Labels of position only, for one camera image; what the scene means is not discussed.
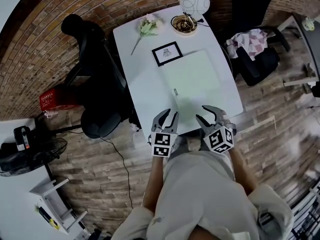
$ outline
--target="lamp base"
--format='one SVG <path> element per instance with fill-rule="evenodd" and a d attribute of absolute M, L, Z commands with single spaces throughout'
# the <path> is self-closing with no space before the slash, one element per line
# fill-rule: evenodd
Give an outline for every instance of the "lamp base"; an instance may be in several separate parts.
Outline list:
<path fill-rule="evenodd" d="M 192 21 L 194 23 L 194 27 L 190 21 L 190 19 L 186 16 L 186 15 L 179 15 L 174 17 L 171 20 L 171 25 L 173 26 L 173 29 L 179 33 L 180 35 L 183 36 L 190 36 L 192 35 L 196 29 L 197 29 L 197 25 L 196 25 L 196 20 L 194 18 L 192 18 Z"/>

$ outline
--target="red basket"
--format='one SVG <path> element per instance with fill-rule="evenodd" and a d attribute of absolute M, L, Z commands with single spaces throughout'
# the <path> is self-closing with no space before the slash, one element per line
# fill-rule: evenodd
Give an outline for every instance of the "red basket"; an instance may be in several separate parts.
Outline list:
<path fill-rule="evenodd" d="M 68 110 L 79 105 L 75 94 L 71 90 L 65 88 L 54 87 L 43 93 L 39 97 L 39 100 L 42 111 Z"/>

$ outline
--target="white shirt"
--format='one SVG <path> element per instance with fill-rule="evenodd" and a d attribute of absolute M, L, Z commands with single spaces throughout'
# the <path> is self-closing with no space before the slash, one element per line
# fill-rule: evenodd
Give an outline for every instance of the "white shirt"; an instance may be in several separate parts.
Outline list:
<path fill-rule="evenodd" d="M 112 240 L 187 240 L 196 225 L 222 240 L 280 240 L 292 230 L 293 218 L 268 185 L 247 196 L 226 155 L 198 151 L 167 163 L 155 215 L 133 209 Z"/>

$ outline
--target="flower stem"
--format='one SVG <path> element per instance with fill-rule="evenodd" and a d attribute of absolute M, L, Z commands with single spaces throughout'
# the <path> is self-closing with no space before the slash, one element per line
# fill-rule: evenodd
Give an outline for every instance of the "flower stem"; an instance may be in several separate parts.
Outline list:
<path fill-rule="evenodd" d="M 134 51 L 135 51 L 135 49 L 136 49 L 136 47 L 137 47 L 138 43 L 139 43 L 139 42 L 140 42 L 140 40 L 142 39 L 142 37 L 143 37 L 143 35 L 140 35 L 140 36 L 139 36 L 138 40 L 137 40 L 137 41 L 136 41 L 136 43 L 135 43 L 135 46 L 133 47 L 133 50 L 132 50 L 132 52 L 131 52 L 131 55 L 134 53 Z"/>

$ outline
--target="black fan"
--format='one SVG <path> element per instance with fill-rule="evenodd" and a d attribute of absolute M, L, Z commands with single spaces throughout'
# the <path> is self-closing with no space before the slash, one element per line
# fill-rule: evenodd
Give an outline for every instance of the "black fan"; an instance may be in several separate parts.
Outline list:
<path fill-rule="evenodd" d="M 0 176 L 9 177 L 31 172 L 48 164 L 66 150 L 67 141 L 63 138 L 37 143 L 32 148 L 0 156 Z"/>

